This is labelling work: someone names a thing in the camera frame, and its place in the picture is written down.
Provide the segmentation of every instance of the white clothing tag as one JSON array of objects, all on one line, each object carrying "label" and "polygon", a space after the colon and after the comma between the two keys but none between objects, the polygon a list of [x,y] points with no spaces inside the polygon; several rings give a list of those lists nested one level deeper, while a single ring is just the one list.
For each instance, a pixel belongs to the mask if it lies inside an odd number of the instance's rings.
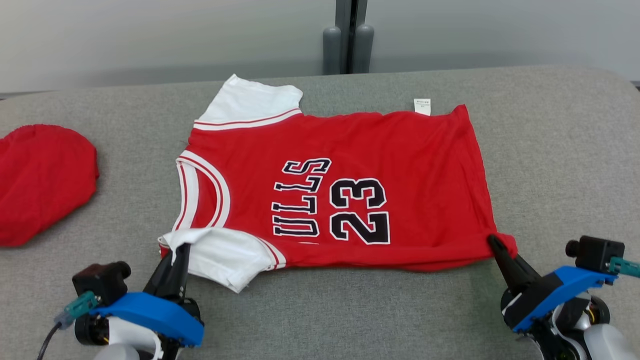
[{"label": "white clothing tag", "polygon": [[431,99],[414,99],[415,112],[431,116]]}]

